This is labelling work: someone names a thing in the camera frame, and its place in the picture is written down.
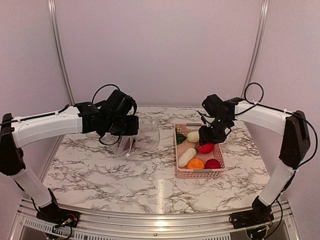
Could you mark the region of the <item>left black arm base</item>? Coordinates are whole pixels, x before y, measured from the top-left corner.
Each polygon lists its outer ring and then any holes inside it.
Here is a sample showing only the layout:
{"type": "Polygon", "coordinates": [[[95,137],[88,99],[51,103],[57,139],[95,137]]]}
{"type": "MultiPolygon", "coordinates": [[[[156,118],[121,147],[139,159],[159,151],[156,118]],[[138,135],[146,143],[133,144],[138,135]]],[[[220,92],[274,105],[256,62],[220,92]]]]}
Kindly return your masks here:
{"type": "Polygon", "coordinates": [[[36,217],[40,220],[54,223],[56,225],[61,225],[66,220],[71,219],[72,221],[69,223],[69,225],[72,228],[76,228],[80,218],[80,213],[78,211],[62,209],[62,208],[60,208],[58,211],[51,210],[50,212],[37,210],[36,217]]]}

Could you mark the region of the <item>clear zip top bag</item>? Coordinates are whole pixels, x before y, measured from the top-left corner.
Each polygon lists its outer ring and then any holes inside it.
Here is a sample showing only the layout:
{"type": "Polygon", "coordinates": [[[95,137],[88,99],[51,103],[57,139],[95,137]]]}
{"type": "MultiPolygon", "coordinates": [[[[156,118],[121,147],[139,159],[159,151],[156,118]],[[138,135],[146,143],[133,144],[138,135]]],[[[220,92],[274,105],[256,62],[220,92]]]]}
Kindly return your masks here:
{"type": "Polygon", "coordinates": [[[139,154],[147,153],[156,149],[160,143],[160,129],[159,121],[156,117],[140,117],[139,118],[139,130],[135,137],[135,143],[131,148],[131,151],[123,151],[121,142],[122,136],[118,143],[111,146],[113,154],[117,158],[133,159],[139,154]]]}

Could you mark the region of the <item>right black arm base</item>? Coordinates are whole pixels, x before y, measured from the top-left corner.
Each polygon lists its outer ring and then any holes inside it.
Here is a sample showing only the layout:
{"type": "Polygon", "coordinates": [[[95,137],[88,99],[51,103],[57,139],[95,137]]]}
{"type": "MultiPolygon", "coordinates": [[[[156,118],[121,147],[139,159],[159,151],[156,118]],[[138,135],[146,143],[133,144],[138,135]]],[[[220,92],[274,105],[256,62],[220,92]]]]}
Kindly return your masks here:
{"type": "Polygon", "coordinates": [[[266,213],[258,213],[251,209],[234,212],[229,216],[229,222],[233,225],[234,229],[271,223],[274,219],[275,218],[271,210],[268,210],[266,213]]]}

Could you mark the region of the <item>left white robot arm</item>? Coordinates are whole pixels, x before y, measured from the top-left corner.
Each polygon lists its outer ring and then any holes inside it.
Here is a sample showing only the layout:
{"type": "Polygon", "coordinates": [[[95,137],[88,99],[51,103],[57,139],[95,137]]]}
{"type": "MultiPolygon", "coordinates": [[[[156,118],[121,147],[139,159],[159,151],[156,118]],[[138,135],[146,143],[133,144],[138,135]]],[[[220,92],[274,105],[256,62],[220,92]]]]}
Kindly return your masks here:
{"type": "Polygon", "coordinates": [[[139,118],[135,103],[111,105],[105,100],[66,105],[62,110],[28,117],[3,116],[0,124],[0,172],[11,177],[53,223],[63,219],[54,195],[24,163],[22,148],[41,140],[95,132],[101,138],[109,133],[118,138],[138,134],[139,118]]]}

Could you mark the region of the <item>white toy bun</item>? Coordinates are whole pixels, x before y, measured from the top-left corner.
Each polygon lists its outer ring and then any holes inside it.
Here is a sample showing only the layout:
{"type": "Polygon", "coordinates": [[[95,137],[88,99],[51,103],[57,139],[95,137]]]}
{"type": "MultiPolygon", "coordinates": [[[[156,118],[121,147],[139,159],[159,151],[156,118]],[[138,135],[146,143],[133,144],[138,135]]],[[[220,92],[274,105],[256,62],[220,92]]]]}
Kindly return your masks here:
{"type": "Polygon", "coordinates": [[[182,155],[178,158],[178,167],[184,168],[187,166],[188,162],[197,155],[197,150],[195,148],[188,148],[182,155]]]}

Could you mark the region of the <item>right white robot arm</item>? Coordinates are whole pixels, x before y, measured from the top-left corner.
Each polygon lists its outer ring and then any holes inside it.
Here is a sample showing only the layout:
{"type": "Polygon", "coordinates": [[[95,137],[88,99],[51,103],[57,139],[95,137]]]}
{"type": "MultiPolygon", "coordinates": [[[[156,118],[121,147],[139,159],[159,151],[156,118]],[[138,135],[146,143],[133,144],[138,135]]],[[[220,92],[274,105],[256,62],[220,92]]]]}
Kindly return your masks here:
{"type": "Polygon", "coordinates": [[[278,160],[273,162],[272,175],[257,198],[261,205],[272,205],[302,165],[310,149],[310,123],[304,112],[280,110],[259,102],[247,102],[239,97],[221,100],[216,94],[207,96],[201,106],[207,113],[202,118],[204,126],[199,129],[201,145],[223,143],[236,121],[244,123],[250,131],[267,134],[266,137],[259,137],[252,132],[259,150],[263,140],[271,140],[271,135],[274,136],[273,140],[279,144],[276,148],[279,151],[278,160]]]}

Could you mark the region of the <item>white long toy vegetable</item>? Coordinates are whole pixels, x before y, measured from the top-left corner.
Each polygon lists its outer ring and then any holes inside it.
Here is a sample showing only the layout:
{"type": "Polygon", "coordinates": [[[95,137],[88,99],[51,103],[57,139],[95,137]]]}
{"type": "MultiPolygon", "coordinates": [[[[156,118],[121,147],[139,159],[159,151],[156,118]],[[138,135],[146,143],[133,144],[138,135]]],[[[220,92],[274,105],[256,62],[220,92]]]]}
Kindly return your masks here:
{"type": "Polygon", "coordinates": [[[197,143],[200,140],[200,135],[198,131],[189,132],[186,135],[186,139],[191,143],[197,143]]]}

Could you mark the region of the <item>dark maroon toy food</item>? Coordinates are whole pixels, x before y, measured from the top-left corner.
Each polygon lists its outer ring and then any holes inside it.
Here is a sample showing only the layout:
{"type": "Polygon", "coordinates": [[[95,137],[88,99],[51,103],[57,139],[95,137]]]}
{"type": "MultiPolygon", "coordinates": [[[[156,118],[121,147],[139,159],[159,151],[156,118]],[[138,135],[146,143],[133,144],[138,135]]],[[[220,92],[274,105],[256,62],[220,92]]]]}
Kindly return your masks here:
{"type": "Polygon", "coordinates": [[[134,136],[124,136],[121,140],[122,150],[124,152],[130,152],[135,142],[136,138],[134,136]]]}

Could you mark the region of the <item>bright red toy fruit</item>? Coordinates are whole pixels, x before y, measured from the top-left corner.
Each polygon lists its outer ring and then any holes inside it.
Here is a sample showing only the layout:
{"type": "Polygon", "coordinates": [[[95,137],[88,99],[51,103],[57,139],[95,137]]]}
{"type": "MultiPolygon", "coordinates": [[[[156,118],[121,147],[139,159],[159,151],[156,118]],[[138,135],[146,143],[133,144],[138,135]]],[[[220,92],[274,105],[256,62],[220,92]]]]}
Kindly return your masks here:
{"type": "Polygon", "coordinates": [[[200,154],[210,154],[215,149],[215,145],[213,143],[206,143],[203,145],[197,144],[197,150],[200,154]]]}

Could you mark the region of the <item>beige toy food piece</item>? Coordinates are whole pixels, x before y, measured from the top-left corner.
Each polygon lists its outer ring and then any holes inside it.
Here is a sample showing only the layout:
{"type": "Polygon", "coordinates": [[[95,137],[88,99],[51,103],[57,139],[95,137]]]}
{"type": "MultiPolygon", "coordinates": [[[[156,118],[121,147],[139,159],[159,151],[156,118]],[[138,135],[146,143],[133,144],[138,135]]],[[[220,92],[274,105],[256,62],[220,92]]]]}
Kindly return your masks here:
{"type": "Polygon", "coordinates": [[[185,140],[184,142],[182,142],[181,144],[179,144],[177,146],[177,153],[178,155],[183,154],[186,150],[193,148],[196,148],[197,143],[193,143],[193,142],[189,142],[187,140],[185,140]]]}

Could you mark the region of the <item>pink plastic basket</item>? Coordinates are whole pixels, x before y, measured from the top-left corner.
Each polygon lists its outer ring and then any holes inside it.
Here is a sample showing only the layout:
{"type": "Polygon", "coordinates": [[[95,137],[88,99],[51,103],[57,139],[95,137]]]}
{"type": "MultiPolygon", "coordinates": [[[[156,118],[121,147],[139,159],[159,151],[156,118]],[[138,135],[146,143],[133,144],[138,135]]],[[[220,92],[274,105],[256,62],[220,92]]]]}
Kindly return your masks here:
{"type": "Polygon", "coordinates": [[[173,127],[178,179],[217,179],[226,170],[219,144],[200,146],[200,123],[178,123],[173,127]]]}

